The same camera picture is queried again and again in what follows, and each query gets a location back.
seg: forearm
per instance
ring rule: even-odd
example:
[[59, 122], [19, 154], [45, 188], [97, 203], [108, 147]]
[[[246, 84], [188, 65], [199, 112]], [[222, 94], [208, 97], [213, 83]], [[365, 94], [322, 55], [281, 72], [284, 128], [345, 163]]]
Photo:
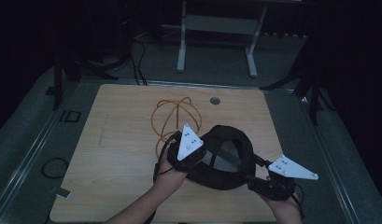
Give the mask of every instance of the forearm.
[[144, 223], [170, 195], [170, 192], [164, 192], [154, 186], [136, 201], [110, 218], [106, 224]]

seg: metal frame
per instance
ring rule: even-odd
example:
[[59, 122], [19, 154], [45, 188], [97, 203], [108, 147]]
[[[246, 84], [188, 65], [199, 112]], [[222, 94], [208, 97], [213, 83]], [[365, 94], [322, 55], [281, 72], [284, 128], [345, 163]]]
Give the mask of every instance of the metal frame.
[[251, 44], [246, 47], [246, 57], [248, 62], [249, 75], [256, 77], [257, 69], [254, 61], [253, 52], [260, 35], [263, 20], [266, 15], [267, 7], [262, 8], [261, 15], [258, 20], [233, 19], [222, 17], [208, 17], [187, 15], [187, 1], [182, 1], [182, 20], [181, 20], [181, 43], [179, 46], [177, 71], [183, 72], [185, 67], [186, 31], [198, 30], [209, 32], [221, 32], [240, 35], [252, 35]]

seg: white table leg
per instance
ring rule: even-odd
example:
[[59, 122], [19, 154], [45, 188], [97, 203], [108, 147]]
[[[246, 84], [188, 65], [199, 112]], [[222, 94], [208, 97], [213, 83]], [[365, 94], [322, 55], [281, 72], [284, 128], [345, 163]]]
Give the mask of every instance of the white table leg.
[[186, 33], [186, 27], [185, 27], [185, 21], [187, 17], [186, 12], [186, 1], [182, 1], [182, 20], [181, 20], [181, 44], [179, 46], [179, 54], [178, 54], [178, 62], [177, 62], [177, 71], [183, 72], [185, 67], [185, 53], [187, 50], [187, 46], [185, 43], [185, 33]]
[[259, 21], [257, 22], [257, 25], [255, 27], [255, 31], [252, 37], [252, 42], [249, 47], [246, 48], [246, 56], [247, 56], [247, 62], [248, 62], [248, 69], [249, 69], [249, 75], [251, 77], [256, 77], [257, 74], [257, 68], [255, 66], [254, 56], [252, 53], [254, 52], [255, 45], [257, 44], [258, 36], [260, 35], [262, 24], [264, 17], [266, 15], [267, 7], [264, 7], [261, 12], [261, 16]]

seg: wooden table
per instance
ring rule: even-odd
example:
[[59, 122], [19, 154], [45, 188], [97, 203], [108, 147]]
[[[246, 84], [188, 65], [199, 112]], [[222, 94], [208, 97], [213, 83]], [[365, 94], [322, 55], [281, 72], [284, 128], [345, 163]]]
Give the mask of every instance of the wooden table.
[[[282, 154], [261, 91], [106, 84], [96, 96], [62, 184], [71, 194], [68, 198], [57, 197], [50, 219], [104, 221], [146, 192], [152, 185], [159, 140], [151, 126], [152, 112], [161, 100], [179, 101], [184, 97], [190, 97], [200, 111], [199, 136], [216, 124], [230, 125], [245, 132], [254, 152], [264, 159], [274, 161]], [[212, 97], [218, 97], [220, 104], [211, 104]], [[155, 127], [163, 126], [172, 108], [168, 107], [155, 112]], [[188, 122], [196, 131], [191, 116], [179, 111], [178, 117], [180, 130]], [[165, 132], [176, 130], [175, 119], [168, 120]], [[267, 176], [258, 166], [257, 173]], [[270, 209], [247, 186], [221, 191], [190, 180], [158, 208], [154, 218], [154, 222], [165, 223], [272, 220]]]

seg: tape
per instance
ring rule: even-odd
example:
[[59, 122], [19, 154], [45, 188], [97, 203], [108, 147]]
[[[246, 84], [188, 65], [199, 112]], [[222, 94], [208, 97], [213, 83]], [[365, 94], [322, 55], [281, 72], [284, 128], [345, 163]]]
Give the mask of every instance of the tape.
[[61, 196], [63, 198], [69, 198], [69, 196], [71, 195], [71, 191], [66, 190], [66, 189], [62, 189], [62, 188], [59, 188], [59, 187], [53, 187], [50, 190], [50, 193], [54, 193], [57, 196]]

